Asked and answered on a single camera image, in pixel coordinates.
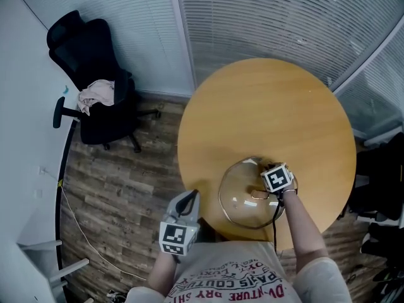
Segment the octagonal glass lid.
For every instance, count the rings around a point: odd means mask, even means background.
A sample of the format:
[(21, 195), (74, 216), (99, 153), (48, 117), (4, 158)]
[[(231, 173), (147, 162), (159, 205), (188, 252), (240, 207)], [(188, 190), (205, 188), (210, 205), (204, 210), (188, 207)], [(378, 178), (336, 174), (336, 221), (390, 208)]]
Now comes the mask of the octagonal glass lid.
[(229, 167), (220, 183), (218, 202), (232, 224), (259, 230), (278, 220), (284, 206), (277, 195), (266, 190), (261, 173), (276, 167), (267, 158), (248, 157)]

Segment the person's dark trousers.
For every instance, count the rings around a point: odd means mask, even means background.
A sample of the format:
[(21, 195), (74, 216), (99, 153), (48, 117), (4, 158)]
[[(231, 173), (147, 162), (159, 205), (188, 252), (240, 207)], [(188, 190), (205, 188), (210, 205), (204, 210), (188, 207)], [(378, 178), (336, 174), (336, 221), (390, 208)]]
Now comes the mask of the person's dark trousers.
[(216, 243), (228, 241), (223, 235), (219, 234), (211, 227), (204, 218), (198, 220), (199, 231), (196, 238), (196, 243)]

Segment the pink crumpled cloth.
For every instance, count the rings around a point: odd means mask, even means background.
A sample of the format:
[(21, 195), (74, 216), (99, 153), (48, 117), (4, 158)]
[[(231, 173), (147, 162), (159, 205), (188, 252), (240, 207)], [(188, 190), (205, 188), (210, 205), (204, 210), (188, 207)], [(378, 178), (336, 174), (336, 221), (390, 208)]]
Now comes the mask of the pink crumpled cloth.
[(80, 111), (90, 116), (90, 108), (101, 103), (105, 106), (114, 105), (114, 81), (97, 80), (78, 94), (77, 105)]

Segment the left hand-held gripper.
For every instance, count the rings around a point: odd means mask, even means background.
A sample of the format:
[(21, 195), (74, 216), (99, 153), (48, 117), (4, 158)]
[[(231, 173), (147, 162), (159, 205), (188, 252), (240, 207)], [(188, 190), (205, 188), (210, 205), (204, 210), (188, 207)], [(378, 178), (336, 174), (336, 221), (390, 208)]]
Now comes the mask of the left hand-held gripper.
[(200, 194), (197, 189), (185, 191), (169, 203), (167, 214), (160, 222), (161, 251), (173, 255), (187, 255), (196, 242), (200, 225)]

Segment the white window blind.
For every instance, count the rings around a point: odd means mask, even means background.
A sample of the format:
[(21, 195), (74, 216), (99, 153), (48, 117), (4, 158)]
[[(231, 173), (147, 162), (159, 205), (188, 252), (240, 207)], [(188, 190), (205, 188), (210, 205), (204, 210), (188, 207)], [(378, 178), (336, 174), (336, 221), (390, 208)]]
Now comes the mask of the white window blind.
[(194, 91), (179, 10), (172, 0), (24, 0), (47, 27), (70, 11), (104, 19), (119, 64), (144, 92), (190, 96)]
[(274, 58), (330, 85), (398, 21), (404, 0), (179, 0), (197, 83)]
[(390, 43), (354, 79), (337, 99), (351, 127), (372, 138), (404, 121), (404, 46)]

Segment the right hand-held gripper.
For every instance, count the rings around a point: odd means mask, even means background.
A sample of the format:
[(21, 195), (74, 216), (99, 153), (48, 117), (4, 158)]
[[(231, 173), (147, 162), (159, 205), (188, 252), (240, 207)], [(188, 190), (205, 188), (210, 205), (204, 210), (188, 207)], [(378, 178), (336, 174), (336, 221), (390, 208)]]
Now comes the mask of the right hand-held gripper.
[(295, 176), (286, 163), (275, 163), (264, 168), (260, 173), (267, 193), (279, 195), (289, 186), (295, 186)]

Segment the person's printed beige shirt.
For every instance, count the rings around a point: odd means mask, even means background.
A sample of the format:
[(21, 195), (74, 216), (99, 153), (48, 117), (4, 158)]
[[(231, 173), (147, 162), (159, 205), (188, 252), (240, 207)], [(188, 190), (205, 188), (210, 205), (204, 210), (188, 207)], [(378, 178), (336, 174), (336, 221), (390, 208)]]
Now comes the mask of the person's printed beige shirt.
[(352, 303), (337, 264), (317, 258), (289, 282), (268, 242), (197, 243), (166, 295), (134, 287), (125, 303)]

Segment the black office chair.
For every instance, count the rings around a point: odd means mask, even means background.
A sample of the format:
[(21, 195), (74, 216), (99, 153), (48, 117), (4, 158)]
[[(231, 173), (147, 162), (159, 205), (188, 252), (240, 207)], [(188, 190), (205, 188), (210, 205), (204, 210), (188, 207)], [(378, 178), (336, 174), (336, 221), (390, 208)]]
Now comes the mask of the black office chair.
[(348, 207), (354, 213), (377, 211), (391, 220), (404, 205), (404, 133), (388, 143), (357, 154), (356, 174), (369, 183), (352, 189)]
[(56, 104), (53, 127), (59, 128), (64, 116), (80, 121), (81, 140), (86, 145), (103, 145), (128, 137), (134, 151), (141, 147), (134, 137), (140, 117), (154, 115), (158, 109), (139, 110), (138, 94), (132, 74), (122, 69), (116, 59), (108, 23), (103, 19), (84, 21), (74, 10), (57, 20), (47, 33), (50, 58), (69, 76), (79, 93), (97, 80), (114, 81), (114, 105), (96, 103), (90, 108), (90, 116), (78, 108), (64, 106), (64, 97)]

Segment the white furniture frame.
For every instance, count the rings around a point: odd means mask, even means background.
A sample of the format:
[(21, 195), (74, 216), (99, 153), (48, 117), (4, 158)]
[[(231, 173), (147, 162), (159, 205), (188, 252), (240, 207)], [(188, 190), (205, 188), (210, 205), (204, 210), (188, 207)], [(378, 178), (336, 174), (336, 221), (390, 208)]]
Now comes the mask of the white furniture frame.
[(61, 268), (58, 261), (51, 262), (51, 255), (55, 254), (57, 258), (57, 250), (62, 245), (62, 241), (49, 241), (32, 245), (21, 245), (19, 248), (27, 258), (30, 265), (39, 273), (40, 279), (45, 282), (47, 291), (55, 299), (61, 294), (63, 287), (68, 283), (63, 278), (72, 274), (89, 264), (89, 259), (81, 259), (67, 267)]

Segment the person's right forearm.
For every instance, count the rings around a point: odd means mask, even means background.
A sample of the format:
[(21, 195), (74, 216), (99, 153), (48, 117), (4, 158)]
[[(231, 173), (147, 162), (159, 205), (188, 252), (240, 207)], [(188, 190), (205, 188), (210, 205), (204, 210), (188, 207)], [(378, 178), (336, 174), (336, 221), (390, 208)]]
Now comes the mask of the person's right forearm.
[(328, 251), (319, 229), (298, 197), (296, 190), (286, 189), (282, 195), (298, 273), (311, 261), (328, 257)]

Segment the dark crumpled bag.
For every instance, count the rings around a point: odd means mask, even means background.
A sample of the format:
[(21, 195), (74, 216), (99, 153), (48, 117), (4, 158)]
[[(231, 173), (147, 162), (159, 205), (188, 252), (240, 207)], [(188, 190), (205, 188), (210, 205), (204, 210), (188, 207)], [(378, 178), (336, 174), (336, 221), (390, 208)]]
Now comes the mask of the dark crumpled bag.
[(109, 300), (109, 303), (125, 303), (127, 295), (113, 290), (109, 290), (106, 296)]

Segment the person's left forearm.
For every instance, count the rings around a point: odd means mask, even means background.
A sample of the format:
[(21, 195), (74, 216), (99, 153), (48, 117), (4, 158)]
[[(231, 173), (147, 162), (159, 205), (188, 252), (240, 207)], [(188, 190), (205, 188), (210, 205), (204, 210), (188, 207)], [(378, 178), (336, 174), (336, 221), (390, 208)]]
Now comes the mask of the person's left forearm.
[(148, 276), (148, 286), (167, 296), (174, 284), (177, 262), (173, 255), (159, 252), (153, 268)]

